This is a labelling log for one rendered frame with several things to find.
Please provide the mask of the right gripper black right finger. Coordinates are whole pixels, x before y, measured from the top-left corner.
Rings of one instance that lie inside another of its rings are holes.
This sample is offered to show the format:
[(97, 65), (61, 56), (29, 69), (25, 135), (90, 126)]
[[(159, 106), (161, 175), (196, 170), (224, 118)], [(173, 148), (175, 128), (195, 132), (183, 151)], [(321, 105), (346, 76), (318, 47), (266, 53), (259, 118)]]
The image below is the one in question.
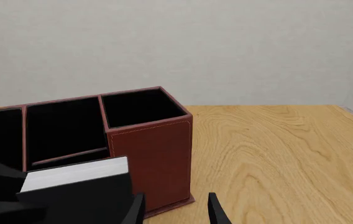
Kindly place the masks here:
[(214, 192), (208, 194), (208, 216), (210, 224), (232, 224)]

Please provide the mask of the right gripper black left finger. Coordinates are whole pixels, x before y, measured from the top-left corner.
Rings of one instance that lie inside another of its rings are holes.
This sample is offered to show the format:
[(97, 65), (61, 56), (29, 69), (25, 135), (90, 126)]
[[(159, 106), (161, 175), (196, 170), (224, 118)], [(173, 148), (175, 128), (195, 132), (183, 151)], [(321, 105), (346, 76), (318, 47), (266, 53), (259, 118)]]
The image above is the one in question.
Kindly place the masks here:
[(145, 216), (145, 194), (139, 193), (122, 221), (122, 224), (143, 224)]

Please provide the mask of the black book with white pages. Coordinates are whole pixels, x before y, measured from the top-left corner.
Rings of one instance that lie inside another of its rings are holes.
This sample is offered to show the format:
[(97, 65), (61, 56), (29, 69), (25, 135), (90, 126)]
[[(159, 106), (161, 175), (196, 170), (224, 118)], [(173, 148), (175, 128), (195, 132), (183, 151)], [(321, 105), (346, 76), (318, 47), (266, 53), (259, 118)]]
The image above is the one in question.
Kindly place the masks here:
[(128, 158), (28, 172), (17, 198), (46, 207), (44, 224), (120, 224), (133, 200)]

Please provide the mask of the red-brown desk caddy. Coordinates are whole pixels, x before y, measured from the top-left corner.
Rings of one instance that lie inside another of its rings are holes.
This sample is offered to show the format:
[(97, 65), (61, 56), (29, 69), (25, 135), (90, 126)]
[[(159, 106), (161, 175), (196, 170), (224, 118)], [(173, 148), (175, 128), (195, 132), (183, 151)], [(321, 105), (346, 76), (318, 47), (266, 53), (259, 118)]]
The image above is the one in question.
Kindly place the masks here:
[(162, 87), (7, 106), (0, 163), (28, 173), (127, 156), (146, 218), (194, 200), (192, 130), (192, 114)]

